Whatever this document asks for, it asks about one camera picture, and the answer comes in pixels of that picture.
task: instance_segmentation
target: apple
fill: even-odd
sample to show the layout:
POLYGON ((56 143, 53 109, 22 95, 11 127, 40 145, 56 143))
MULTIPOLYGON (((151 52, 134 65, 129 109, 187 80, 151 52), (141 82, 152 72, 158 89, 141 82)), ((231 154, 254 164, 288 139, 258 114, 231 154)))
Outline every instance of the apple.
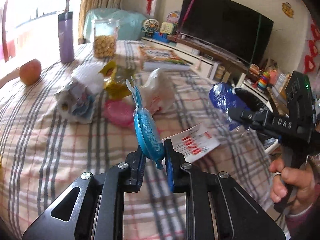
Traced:
POLYGON ((36 83, 41 74, 41 63, 37 59, 30 60, 19 69, 19 76, 23 83, 31 86, 36 83))

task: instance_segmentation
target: purple water bottle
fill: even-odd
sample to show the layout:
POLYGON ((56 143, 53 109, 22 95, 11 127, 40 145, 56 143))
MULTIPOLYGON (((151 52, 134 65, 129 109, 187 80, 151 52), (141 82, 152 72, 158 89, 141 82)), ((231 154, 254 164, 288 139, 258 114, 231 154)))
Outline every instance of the purple water bottle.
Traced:
POLYGON ((75 59, 73 51, 72 16, 73 12, 58 15, 60 59, 63 64, 75 59))

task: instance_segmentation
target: ring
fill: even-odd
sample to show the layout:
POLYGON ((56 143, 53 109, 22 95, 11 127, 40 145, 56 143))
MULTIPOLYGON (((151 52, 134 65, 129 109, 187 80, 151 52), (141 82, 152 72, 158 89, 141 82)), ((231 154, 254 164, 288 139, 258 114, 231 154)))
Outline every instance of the ring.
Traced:
POLYGON ((273 177, 275 177, 277 175, 281 175, 281 172, 275 172, 275 174, 273 174, 273 177))

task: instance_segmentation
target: paper card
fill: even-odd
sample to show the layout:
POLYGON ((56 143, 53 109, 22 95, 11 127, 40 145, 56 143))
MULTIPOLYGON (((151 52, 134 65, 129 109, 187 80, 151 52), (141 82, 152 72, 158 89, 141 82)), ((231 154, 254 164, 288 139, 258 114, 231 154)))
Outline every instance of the paper card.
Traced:
POLYGON ((162 142, 166 139, 171 139, 173 149, 176 152, 181 152, 186 162, 189 163, 195 162, 220 145, 210 129, 202 123, 189 130, 162 139, 162 142))

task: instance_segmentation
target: blue plastic bag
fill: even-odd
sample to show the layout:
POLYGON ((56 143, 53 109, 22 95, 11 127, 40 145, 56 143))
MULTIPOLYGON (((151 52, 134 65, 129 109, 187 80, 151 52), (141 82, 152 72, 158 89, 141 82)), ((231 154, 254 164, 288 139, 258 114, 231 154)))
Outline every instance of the blue plastic bag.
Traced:
POLYGON ((232 93, 232 87, 226 83, 217 83, 213 85, 212 89, 209 92, 209 98, 215 108, 220 109, 227 115, 230 131, 237 128, 241 124, 233 121, 229 117, 228 109, 230 107, 238 107, 250 110, 237 95, 232 93))

